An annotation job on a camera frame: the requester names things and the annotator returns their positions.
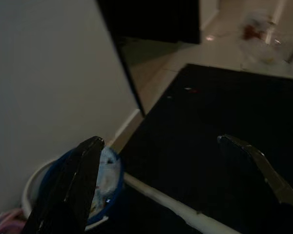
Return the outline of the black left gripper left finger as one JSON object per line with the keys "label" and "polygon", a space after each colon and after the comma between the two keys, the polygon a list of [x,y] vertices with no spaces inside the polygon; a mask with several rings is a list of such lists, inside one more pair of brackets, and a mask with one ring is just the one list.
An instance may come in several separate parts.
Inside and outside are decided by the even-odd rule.
{"label": "black left gripper left finger", "polygon": [[95,193],[105,143],[93,136],[80,143],[37,197],[24,234],[83,234]]}

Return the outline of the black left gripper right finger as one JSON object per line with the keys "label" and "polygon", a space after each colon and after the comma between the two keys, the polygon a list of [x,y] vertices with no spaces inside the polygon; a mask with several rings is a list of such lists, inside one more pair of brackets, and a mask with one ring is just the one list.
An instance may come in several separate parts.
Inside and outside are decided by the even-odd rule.
{"label": "black left gripper right finger", "polygon": [[293,205],[279,201],[259,166],[259,151],[229,135],[218,136],[241,216],[251,234],[293,234]]}

